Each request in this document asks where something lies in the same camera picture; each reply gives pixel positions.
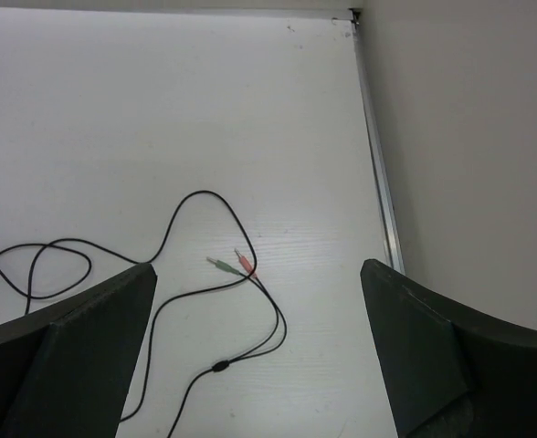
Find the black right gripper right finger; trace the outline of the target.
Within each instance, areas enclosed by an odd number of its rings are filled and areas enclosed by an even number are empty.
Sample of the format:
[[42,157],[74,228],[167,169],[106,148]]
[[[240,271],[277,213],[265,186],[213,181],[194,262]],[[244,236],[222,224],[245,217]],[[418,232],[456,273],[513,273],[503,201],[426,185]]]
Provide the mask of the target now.
[[537,330],[369,259],[363,297],[400,437],[537,437]]

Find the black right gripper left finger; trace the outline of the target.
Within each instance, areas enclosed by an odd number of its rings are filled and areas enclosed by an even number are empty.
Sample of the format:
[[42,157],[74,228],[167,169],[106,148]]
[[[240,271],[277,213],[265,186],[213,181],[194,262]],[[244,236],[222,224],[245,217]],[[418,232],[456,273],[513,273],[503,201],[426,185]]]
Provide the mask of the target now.
[[0,325],[0,437],[113,437],[157,275],[133,266]]

